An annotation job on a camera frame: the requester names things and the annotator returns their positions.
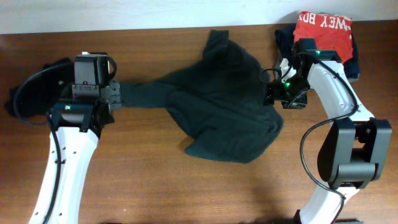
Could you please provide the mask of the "dark green t-shirt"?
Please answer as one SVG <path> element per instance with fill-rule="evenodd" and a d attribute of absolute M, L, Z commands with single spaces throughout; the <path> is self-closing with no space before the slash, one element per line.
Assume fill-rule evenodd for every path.
<path fill-rule="evenodd" d="M 227 30 L 212 30 L 200 61 L 152 82 L 122 82 L 121 101 L 129 108 L 165 108 L 193 138 L 185 148 L 189 156 L 245 164 L 257 159 L 284 126 L 275 108 L 264 104 L 261 71 Z"/>

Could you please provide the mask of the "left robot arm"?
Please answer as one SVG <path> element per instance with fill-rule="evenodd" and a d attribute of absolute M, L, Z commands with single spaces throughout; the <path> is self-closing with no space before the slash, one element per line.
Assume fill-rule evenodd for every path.
<path fill-rule="evenodd" d="M 49 111 L 49 158 L 30 223 L 78 223 L 90 160 L 102 129 L 121 109 L 116 62 L 106 53 L 82 52 L 74 61 L 71 95 Z"/>

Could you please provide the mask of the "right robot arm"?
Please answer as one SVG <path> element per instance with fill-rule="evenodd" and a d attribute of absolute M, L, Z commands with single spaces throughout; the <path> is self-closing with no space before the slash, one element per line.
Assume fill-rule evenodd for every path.
<path fill-rule="evenodd" d="M 314 90 L 328 116 L 309 128 L 300 141 L 301 163 L 316 188 L 292 221 L 338 223 L 346 202 L 380 178 L 392 127 L 362 104 L 338 53 L 319 49 L 314 39 L 294 43 L 291 61 L 281 62 L 276 72 L 278 75 L 267 84 L 265 105 L 279 101 L 285 109 L 302 109 L 307 105 L 307 92 Z M 305 162 L 303 149 L 309 134 L 326 124 L 331 127 L 318 153 L 317 179 Z"/>

